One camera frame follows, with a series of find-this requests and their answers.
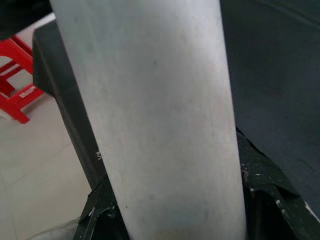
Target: white tile floor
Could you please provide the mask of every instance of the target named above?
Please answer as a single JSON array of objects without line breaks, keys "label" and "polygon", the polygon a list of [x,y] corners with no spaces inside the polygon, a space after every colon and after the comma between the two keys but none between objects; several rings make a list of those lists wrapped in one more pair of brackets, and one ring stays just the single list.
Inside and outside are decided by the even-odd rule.
[{"label": "white tile floor", "polygon": [[0,117],[0,234],[25,240],[77,218],[90,192],[55,100],[26,109],[30,122]]}]

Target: white cylinder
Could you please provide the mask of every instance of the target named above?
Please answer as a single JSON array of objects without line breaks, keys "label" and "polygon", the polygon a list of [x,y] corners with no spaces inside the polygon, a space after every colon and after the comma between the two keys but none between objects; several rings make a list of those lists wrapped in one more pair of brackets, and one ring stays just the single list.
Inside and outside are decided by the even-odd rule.
[{"label": "white cylinder", "polygon": [[53,0],[132,240],[243,240],[219,0]]}]

